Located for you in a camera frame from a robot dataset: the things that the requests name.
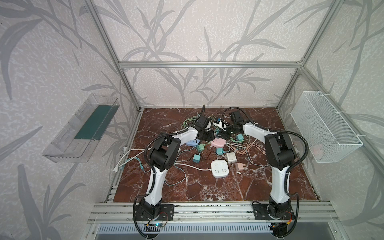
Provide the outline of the blue power strip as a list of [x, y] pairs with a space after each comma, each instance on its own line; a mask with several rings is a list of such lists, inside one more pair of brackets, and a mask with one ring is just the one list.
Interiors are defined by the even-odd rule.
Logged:
[[200, 144], [200, 140], [198, 140], [198, 139], [186, 142], [186, 145], [189, 147], [196, 147], [199, 144]]

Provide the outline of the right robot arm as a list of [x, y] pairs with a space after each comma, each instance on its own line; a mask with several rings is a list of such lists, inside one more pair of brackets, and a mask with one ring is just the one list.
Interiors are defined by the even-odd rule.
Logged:
[[[273, 130], [257, 124], [243, 109], [229, 107], [224, 110], [222, 118], [229, 110], [233, 124], [227, 127], [231, 133], [241, 132], [265, 144], [266, 157], [272, 167], [273, 185], [269, 198], [270, 214], [283, 213], [291, 206], [291, 197], [298, 197], [297, 193], [289, 192], [291, 171], [298, 166], [309, 153], [308, 141], [300, 134], [285, 130]], [[305, 146], [303, 155], [296, 160], [293, 142], [290, 136], [299, 138]]]

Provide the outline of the pink power strip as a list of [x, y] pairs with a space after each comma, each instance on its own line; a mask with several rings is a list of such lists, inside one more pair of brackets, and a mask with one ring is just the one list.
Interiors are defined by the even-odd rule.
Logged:
[[223, 148], [226, 144], [226, 140], [222, 138], [215, 138], [211, 141], [211, 146], [215, 148]]

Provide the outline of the white power strip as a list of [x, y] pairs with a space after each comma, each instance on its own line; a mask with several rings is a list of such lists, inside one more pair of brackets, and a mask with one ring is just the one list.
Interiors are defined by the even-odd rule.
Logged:
[[225, 178], [229, 175], [229, 165], [226, 160], [212, 161], [211, 170], [214, 178]]

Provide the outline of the green charger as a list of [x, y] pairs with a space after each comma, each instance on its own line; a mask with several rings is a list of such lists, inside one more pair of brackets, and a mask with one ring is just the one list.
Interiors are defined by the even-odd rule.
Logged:
[[201, 152], [201, 151], [203, 151], [205, 149], [205, 145], [204, 144], [199, 144], [199, 145], [197, 145], [197, 151], [198, 152]]

